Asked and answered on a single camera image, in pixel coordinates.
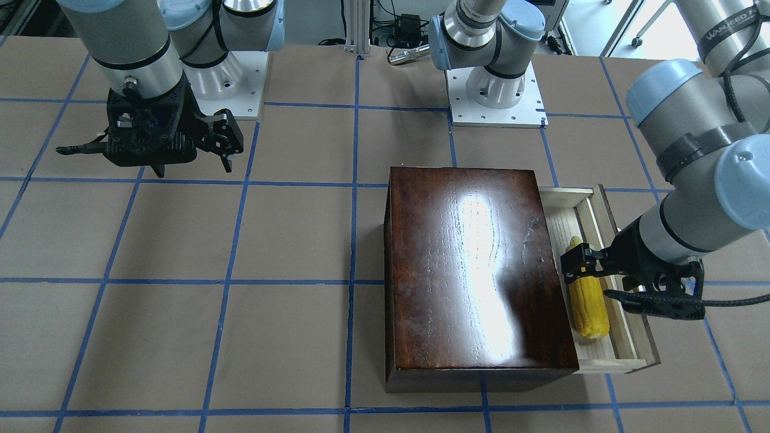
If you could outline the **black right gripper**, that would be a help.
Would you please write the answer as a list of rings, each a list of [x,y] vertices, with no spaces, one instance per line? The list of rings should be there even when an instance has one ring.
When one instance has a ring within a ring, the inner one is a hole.
[[[56,153],[104,154],[119,167],[187,164],[195,160],[196,146],[204,143],[204,151],[217,154],[224,170],[231,173],[234,157],[244,150],[243,134],[232,111],[220,109],[203,116],[186,76],[168,93],[153,99],[131,102],[110,90],[106,112],[108,136],[98,135],[78,146],[57,146]]]

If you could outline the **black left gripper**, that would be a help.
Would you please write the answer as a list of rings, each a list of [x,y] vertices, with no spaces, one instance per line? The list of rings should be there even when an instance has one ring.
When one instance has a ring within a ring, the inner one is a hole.
[[[610,247],[594,250],[589,244],[569,247],[560,257],[561,274],[569,285],[584,277],[621,275],[622,290],[603,290],[628,313],[683,321],[700,321],[705,306],[698,294],[686,293],[684,280],[704,283],[703,263],[689,257],[683,264],[666,262],[643,243],[635,221],[614,238]]]

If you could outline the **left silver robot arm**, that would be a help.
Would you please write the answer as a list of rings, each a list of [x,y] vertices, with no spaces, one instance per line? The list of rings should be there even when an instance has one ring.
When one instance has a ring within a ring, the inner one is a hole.
[[[768,228],[768,2],[678,1],[706,72],[675,58],[645,71],[625,98],[673,191],[602,250],[561,256],[566,283],[621,275],[606,290],[628,313],[701,320],[702,258]]]

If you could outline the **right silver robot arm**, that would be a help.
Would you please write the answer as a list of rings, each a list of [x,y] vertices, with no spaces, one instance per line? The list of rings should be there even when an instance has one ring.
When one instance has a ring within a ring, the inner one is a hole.
[[[224,170],[244,150],[234,101],[250,77],[237,52],[278,51],[283,1],[61,1],[108,80],[108,125],[60,155],[99,154],[118,167],[189,164],[198,151]]]

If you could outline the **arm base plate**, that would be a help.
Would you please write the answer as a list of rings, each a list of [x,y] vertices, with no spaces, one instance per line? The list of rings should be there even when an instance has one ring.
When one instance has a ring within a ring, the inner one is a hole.
[[[549,124],[532,63],[514,79],[484,67],[445,71],[452,124],[469,127],[541,128]]]
[[[237,120],[258,120],[269,59],[269,52],[229,52],[219,65],[184,71],[204,114],[229,109]]]

